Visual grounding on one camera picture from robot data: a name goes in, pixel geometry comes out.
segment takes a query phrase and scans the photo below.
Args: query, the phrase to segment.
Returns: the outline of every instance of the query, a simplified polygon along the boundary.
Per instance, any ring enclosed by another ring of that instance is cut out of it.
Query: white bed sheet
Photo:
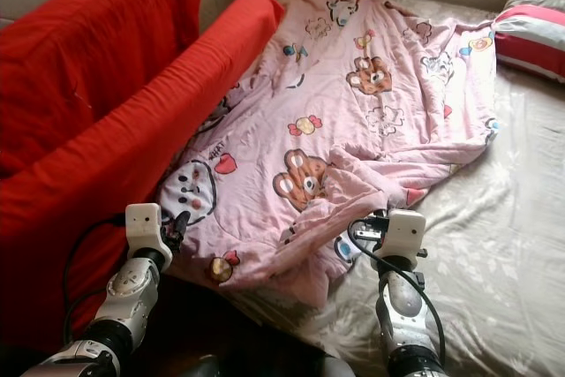
[[[426,0],[395,1],[432,19],[493,18]],[[429,251],[418,269],[445,328],[450,375],[561,377],[565,87],[499,67],[495,106],[501,130],[486,154],[417,207],[428,221]],[[359,375],[384,376],[377,287],[362,258],[334,284],[323,310],[264,290],[229,296],[255,320],[347,360]]]

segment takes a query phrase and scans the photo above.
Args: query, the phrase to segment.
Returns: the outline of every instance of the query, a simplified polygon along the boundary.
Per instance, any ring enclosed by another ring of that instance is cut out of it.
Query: floor
[[[228,370],[222,377],[313,377],[323,353],[258,325],[211,290],[163,277],[145,340],[121,375],[178,377],[205,355],[222,361]],[[20,376],[42,359],[41,353],[0,347],[3,377]]]

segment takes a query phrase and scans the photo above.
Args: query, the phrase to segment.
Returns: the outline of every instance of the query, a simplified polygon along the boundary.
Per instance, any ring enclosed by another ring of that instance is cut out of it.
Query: red couch
[[[2,343],[60,346],[78,234],[151,198],[283,15],[275,0],[236,0],[197,40],[199,3],[51,0],[0,33]],[[115,229],[89,235],[71,299],[105,285],[124,245]],[[79,308],[78,327],[100,302]]]

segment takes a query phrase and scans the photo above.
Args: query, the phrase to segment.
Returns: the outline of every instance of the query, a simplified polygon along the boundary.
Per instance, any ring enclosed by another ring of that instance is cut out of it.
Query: pink blanket
[[[159,202],[191,213],[172,274],[323,305],[351,263],[336,239],[351,220],[409,207],[496,134],[493,34],[387,0],[280,2],[257,69],[202,125]]]

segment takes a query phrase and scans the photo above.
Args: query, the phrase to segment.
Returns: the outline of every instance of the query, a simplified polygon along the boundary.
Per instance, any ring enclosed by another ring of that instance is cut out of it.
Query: black cable
[[[80,246],[85,241],[85,239],[88,237],[88,235],[90,233],[92,233],[94,230],[96,230],[98,227],[101,227],[102,225],[105,225],[105,224],[112,224],[116,227],[125,226],[125,213],[122,212],[122,213],[119,213],[119,214],[115,214],[115,215],[111,216],[110,218],[106,218],[105,220],[101,220],[99,222],[95,222],[94,224],[91,224],[74,241],[74,244],[72,245],[71,251],[69,252],[69,256],[67,256],[67,261],[64,264],[63,281],[62,281],[64,312],[67,315],[70,315],[69,311],[71,310],[70,309],[71,308],[71,305],[70,305],[71,300],[69,299],[69,282],[68,282],[68,280],[69,280],[69,271],[71,270],[71,265],[72,265],[72,260],[74,258],[74,255],[77,253]],[[79,299],[82,299],[81,301],[83,301],[84,299],[88,298],[87,295],[83,295],[83,297],[80,297]],[[64,340],[67,339],[67,334],[68,334],[67,330],[66,330],[66,328],[64,328],[64,336],[63,336]]]
[[[355,221],[350,222],[350,225],[347,226],[347,234],[350,237],[351,243],[353,243],[357,247],[357,249],[359,249],[359,251],[361,251],[365,255],[369,256],[371,259],[376,260],[377,262],[381,263],[385,267],[388,267],[388,268],[392,269],[393,271],[395,271],[397,274],[399,274],[404,280],[406,280],[410,284],[410,286],[412,286],[414,288],[415,291],[418,292],[418,294],[422,297],[422,299],[424,299],[424,302],[426,302],[427,307],[430,309],[430,312],[432,313],[433,320],[435,321],[435,325],[438,328],[438,336],[440,338],[440,363],[441,363],[441,366],[444,367],[445,366],[445,335],[443,334],[443,326],[441,325],[440,315],[435,310],[435,307],[433,306],[432,301],[424,293],[424,291],[418,285],[418,283],[414,282],[414,280],[412,280],[406,273],[404,273],[404,271],[402,271],[396,265],[393,265],[390,262],[388,262],[388,261],[386,261],[382,258],[379,258],[377,255],[373,254],[368,249],[364,248],[355,239],[355,237],[353,236],[353,225],[355,225],[359,222],[361,222],[363,224],[371,225],[371,223],[368,220],[355,220]]]
[[[91,296],[98,295],[99,293],[103,293],[104,291],[106,291],[106,287],[102,287],[101,289],[86,293],[72,302],[71,306],[69,306],[69,309],[65,314],[63,321],[63,346],[72,342],[72,313],[74,313],[74,310],[77,308],[77,306],[79,306],[82,302],[84,302]]]

